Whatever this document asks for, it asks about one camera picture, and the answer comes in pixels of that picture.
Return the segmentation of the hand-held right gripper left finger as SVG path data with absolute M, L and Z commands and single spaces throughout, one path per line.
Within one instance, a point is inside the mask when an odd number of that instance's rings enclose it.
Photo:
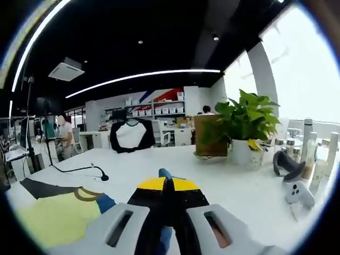
M 141 183 L 136 191 L 162 192 L 167 177 Z M 48 248 L 47 254 L 142 254 L 137 243 L 142 226 L 151 209 L 118 203 L 89 224 L 84 237 L 70 243 Z M 142 241 L 144 254 L 168 254 L 168 227 L 161 227 L 156 241 Z

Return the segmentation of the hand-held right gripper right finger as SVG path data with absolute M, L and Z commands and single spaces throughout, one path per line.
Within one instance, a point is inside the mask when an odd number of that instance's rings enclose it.
M 264 245 L 249 233 L 246 223 L 218 204 L 211 205 L 190 180 L 169 181 L 174 228 L 181 254 L 285 254 Z

